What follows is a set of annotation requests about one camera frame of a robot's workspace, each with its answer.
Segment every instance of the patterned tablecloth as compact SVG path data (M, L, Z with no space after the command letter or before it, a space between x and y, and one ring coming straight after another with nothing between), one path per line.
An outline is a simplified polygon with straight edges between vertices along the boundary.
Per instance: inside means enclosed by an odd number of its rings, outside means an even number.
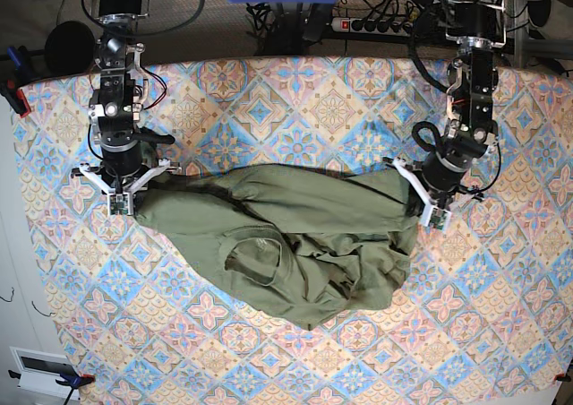
M430 65L445 77L447 64ZM443 127L445 97L406 60L221 60L152 69L169 86L146 126L188 175L257 163L361 174L423 158L409 134ZM503 70L503 170L446 236L422 231L385 311L312 332L202 280L161 235L107 217L70 179L86 144L88 77L24 89L13 117L30 236L68 358L97 382L83 403L451 405L545 389L573 358L573 85ZM159 88L153 86L152 97ZM468 183L492 179L496 156Z

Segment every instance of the green shirt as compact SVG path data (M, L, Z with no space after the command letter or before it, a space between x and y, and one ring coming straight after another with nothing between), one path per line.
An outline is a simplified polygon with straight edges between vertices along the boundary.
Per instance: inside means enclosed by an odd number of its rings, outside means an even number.
M216 287L311 330L384 309L410 268L417 217L395 170L337 179L262 165L155 184L135 219Z

